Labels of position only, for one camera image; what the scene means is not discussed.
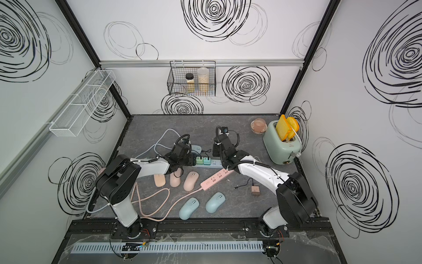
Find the jar lid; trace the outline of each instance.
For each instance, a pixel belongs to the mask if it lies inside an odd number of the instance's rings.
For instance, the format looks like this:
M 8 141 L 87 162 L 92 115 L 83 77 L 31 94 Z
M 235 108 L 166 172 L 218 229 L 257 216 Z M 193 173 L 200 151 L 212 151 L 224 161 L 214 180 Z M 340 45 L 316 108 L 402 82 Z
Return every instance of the jar lid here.
M 193 79 L 193 73 L 187 73 L 186 74 L 186 79 L 188 79 L 188 80 L 192 80 Z

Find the light green computer mouse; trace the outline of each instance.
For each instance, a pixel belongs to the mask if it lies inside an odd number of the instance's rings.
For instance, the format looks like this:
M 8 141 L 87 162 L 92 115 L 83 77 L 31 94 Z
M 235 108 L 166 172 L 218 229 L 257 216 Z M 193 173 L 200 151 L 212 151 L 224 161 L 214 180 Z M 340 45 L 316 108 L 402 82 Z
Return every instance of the light green computer mouse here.
M 215 193 L 206 203 L 205 209 L 207 209 L 207 212 L 209 213 L 215 213 L 220 207 L 222 203 L 226 200 L 226 197 L 224 197 L 224 194 L 218 192 Z
M 187 200 L 187 202 L 182 206 L 179 211 L 179 217 L 182 220 L 187 220 L 192 215 L 192 213 L 199 207 L 199 201 L 192 197 Z

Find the power adapter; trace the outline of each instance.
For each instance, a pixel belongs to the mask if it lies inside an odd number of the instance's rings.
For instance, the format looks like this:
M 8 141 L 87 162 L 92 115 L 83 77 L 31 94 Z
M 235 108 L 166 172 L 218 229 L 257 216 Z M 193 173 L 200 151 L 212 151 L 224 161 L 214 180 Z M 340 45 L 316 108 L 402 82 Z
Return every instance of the power adapter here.
M 259 186 L 252 186 L 252 195 L 253 196 L 260 196 L 260 187 Z

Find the wall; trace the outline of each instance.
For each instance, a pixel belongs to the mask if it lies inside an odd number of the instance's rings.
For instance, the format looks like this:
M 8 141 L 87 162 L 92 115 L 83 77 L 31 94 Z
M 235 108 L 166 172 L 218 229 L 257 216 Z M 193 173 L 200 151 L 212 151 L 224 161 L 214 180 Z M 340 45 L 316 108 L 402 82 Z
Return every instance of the wall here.
M 69 5 L 101 60 L 216 60 L 304 58 L 328 2 L 70 0 Z M 95 23 L 92 13 L 101 14 Z M 220 67 L 216 92 L 206 94 L 179 84 L 176 91 L 168 89 L 170 68 L 115 70 L 124 79 L 132 114 L 274 114 L 298 67 Z
M 420 0 L 343 0 L 326 64 L 308 70 L 289 110 L 349 264 L 420 262 L 421 11 Z
M 93 66 L 53 0 L 0 4 L 2 171 Z M 19 48 L 26 53 L 15 52 Z M 51 263 L 70 221 L 83 214 L 125 122 L 107 94 L 78 137 L 46 142 L 0 199 L 1 263 Z

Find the pink power strip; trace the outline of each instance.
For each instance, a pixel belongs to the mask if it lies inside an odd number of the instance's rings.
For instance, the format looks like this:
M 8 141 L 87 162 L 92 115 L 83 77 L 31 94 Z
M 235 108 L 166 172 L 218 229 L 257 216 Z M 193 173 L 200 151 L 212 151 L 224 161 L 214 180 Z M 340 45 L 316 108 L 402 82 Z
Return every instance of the pink power strip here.
M 201 182 L 202 189 L 204 189 L 204 191 L 205 190 L 208 190 L 211 186 L 215 185 L 217 182 L 219 182 L 222 179 L 224 179 L 227 175 L 229 175 L 233 171 L 234 170 L 228 171 L 226 169 L 221 169 L 220 171 L 218 171 L 213 176 L 211 176 L 208 179 L 206 179 L 203 182 Z

